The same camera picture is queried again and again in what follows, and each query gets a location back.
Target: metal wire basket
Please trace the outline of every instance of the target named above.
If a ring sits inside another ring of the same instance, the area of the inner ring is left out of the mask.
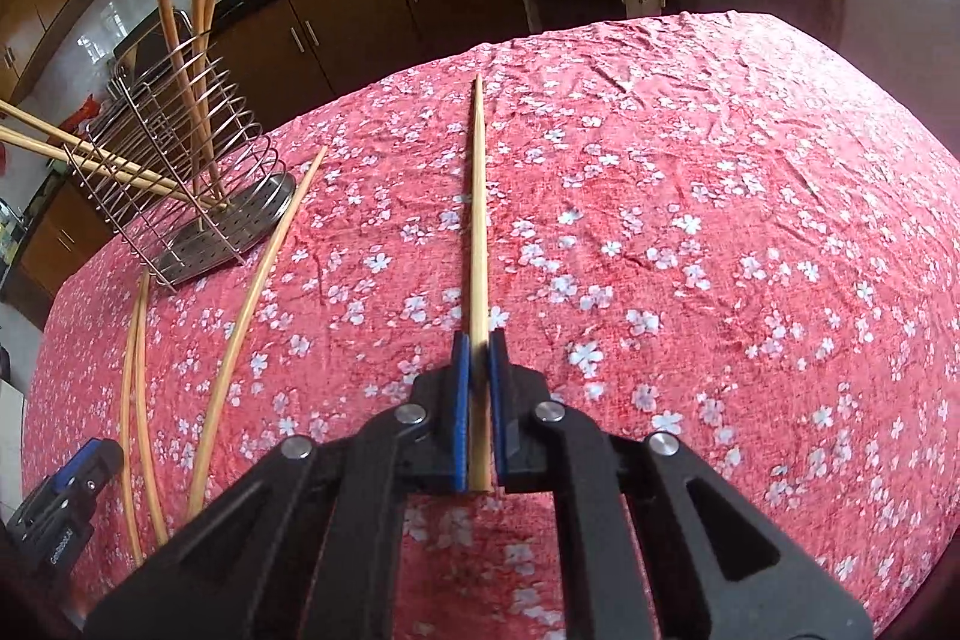
[[[198,37],[191,36],[182,12],[178,28],[177,52],[184,66],[178,70],[174,54],[164,54],[151,66],[136,68],[137,50],[150,52],[162,36],[158,25],[148,30],[139,47],[131,48],[133,56],[121,57],[114,67],[112,92],[118,101],[88,127],[86,140],[94,150],[67,148],[99,210],[167,287],[230,260],[242,262],[241,254],[280,220],[295,189],[277,148],[261,133],[220,59],[212,52],[193,55]],[[205,84],[195,100],[182,87],[180,71],[186,72],[190,92]],[[191,140],[191,107],[200,101],[208,105],[210,134]],[[209,167],[198,167],[195,151],[206,142],[212,144],[219,177]],[[94,161],[96,169],[85,170],[83,160]],[[126,162],[136,162],[136,169]],[[143,177],[134,179],[143,172],[150,172],[143,175],[147,179],[161,175],[175,186],[143,190]]]

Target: perforated metal base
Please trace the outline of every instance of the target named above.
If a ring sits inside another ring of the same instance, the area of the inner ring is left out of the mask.
[[[271,175],[232,194],[224,210],[210,210],[205,218],[191,218],[176,234],[171,247],[154,263],[160,282],[176,286],[200,277],[243,253],[270,233],[280,221],[296,189],[290,173]],[[223,232],[226,247],[209,223]]]

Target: table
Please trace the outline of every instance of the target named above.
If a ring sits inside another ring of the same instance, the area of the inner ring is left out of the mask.
[[[477,71],[491,325],[512,358],[610,432],[680,434],[883,626],[957,527],[960,164],[838,55],[761,15],[483,44],[277,129],[295,172],[330,153],[245,342],[209,496],[285,435],[354,432],[448,358]],[[257,254],[152,292],[150,430],[173,528]],[[137,276],[115,239],[59,292],[26,488],[117,434]],[[131,461],[149,552],[136,447]],[[96,527],[76,569],[89,602],[133,566],[117,485]],[[549,497],[416,500],[404,531],[397,637],[563,637]]]

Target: silver screw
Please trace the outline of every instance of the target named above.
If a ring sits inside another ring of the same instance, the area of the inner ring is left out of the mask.
[[[296,461],[298,458],[307,458],[312,450],[313,443],[310,438],[304,437],[302,434],[297,434],[296,437],[287,437],[280,444],[280,453],[283,453],[291,461]]]
[[[424,423],[426,410],[420,405],[400,405],[394,413],[400,423],[413,426],[415,423]]]
[[[566,408],[560,402],[541,402],[534,408],[534,415],[544,423],[557,423],[566,415]]]
[[[680,450],[680,440],[669,432],[655,432],[650,437],[650,450],[661,456],[673,456]]]

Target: tablecloth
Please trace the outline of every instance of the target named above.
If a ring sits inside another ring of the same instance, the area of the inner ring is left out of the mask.
[[[491,327],[607,431],[680,434],[877,628],[957,527],[960,164],[822,44],[762,15],[599,23],[482,44],[275,131],[304,199],[248,333],[208,496],[294,432],[406,398],[461,322],[466,143],[486,79]],[[150,433],[184,519],[210,381],[258,251],[152,292]],[[56,297],[24,485],[118,431],[138,268],[115,239]],[[137,525],[154,548],[136,448]],[[76,568],[131,571],[110,487]],[[395,636],[563,637],[549,497],[414,499]]]

